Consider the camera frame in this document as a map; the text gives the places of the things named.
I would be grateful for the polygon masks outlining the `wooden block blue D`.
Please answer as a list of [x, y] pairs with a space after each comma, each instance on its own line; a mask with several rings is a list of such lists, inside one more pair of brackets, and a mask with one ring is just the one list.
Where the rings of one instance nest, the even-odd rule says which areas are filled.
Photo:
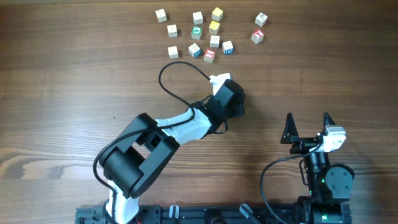
[[222, 49], [223, 49], [223, 53], [225, 55], [229, 55], [232, 54], [234, 52], [234, 47], [232, 44], [232, 41], [226, 41], [222, 43]]

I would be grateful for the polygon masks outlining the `wooden block green top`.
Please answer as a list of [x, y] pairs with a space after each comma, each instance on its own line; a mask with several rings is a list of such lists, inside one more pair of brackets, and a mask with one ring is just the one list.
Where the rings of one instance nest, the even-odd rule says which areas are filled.
[[191, 31], [191, 37], [195, 40], [200, 40], [202, 34], [202, 28], [193, 26], [192, 31]]

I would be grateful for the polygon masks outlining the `wooden block red 9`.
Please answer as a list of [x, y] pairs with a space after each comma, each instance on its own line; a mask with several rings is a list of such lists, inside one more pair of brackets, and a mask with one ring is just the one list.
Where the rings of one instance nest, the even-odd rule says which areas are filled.
[[257, 24], [259, 27], [263, 27], [264, 24], [267, 22], [268, 16], [265, 15], [264, 13], [260, 12], [255, 19], [255, 24]]

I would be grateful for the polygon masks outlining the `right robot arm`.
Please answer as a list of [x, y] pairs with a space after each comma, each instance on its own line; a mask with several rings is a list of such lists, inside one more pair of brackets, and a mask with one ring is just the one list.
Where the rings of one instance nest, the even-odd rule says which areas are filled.
[[352, 223], [347, 201], [353, 188], [354, 171], [344, 164], [331, 164], [329, 153], [346, 140], [345, 129], [328, 113], [323, 114], [323, 130], [314, 138], [301, 138], [292, 113], [287, 114], [280, 142], [290, 144], [291, 155], [300, 155], [300, 173], [310, 195], [294, 203], [292, 223]]

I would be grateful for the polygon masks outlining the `wooden block red side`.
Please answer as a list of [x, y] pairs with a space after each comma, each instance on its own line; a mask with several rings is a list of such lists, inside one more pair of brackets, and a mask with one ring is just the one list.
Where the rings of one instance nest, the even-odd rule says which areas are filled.
[[170, 59], [179, 58], [177, 46], [169, 47], [167, 50], [168, 50]]

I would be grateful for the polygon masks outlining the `wooden block plain back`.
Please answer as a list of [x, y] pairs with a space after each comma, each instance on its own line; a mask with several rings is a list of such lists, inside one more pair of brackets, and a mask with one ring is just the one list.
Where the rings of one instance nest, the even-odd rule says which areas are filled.
[[193, 23], [195, 25], [199, 25], [199, 24], [203, 23], [203, 15], [202, 15], [201, 11], [194, 12], [192, 14], [192, 16], [193, 16]]

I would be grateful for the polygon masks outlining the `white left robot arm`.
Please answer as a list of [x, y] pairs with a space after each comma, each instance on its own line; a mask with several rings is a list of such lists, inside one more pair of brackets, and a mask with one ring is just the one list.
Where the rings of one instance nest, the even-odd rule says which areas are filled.
[[213, 82], [213, 94], [192, 103], [178, 116], [154, 119], [142, 113], [97, 156], [110, 189], [106, 205], [111, 223], [131, 223], [139, 197], [155, 182], [177, 149], [211, 134], [232, 117], [244, 114], [245, 93], [231, 79]]

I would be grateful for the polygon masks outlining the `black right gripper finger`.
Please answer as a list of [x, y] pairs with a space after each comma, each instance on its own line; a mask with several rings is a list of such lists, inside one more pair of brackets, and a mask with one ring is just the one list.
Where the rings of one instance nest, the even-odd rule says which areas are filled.
[[324, 112], [323, 114], [323, 125], [324, 126], [329, 126], [329, 125], [335, 125], [336, 123], [332, 120], [331, 116], [328, 114], [328, 112]]
[[295, 144], [299, 142], [299, 134], [292, 113], [287, 114], [285, 128], [280, 140], [281, 144]]

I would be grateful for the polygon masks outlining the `wooden block green side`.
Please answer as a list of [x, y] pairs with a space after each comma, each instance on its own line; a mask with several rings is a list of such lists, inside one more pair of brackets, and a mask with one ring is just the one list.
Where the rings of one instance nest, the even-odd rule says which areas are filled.
[[220, 47], [220, 36], [212, 35], [210, 37], [210, 47], [211, 48], [219, 48]]

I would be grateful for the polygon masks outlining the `wooden block yellow top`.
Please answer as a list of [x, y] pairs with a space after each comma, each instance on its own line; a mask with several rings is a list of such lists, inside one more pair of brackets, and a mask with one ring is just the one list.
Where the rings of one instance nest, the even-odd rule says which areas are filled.
[[212, 35], [217, 35], [220, 30], [220, 23], [216, 21], [211, 21], [209, 25], [209, 33]]

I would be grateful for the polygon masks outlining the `wooden block red X top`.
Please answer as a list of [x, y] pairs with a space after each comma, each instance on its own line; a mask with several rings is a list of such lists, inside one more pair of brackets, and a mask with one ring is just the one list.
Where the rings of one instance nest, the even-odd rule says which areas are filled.
[[260, 29], [255, 30], [255, 31], [252, 33], [252, 36], [251, 36], [251, 40], [252, 40], [255, 44], [260, 43], [260, 42], [263, 40], [263, 38], [264, 38], [264, 32], [263, 32], [262, 30], [260, 30]]

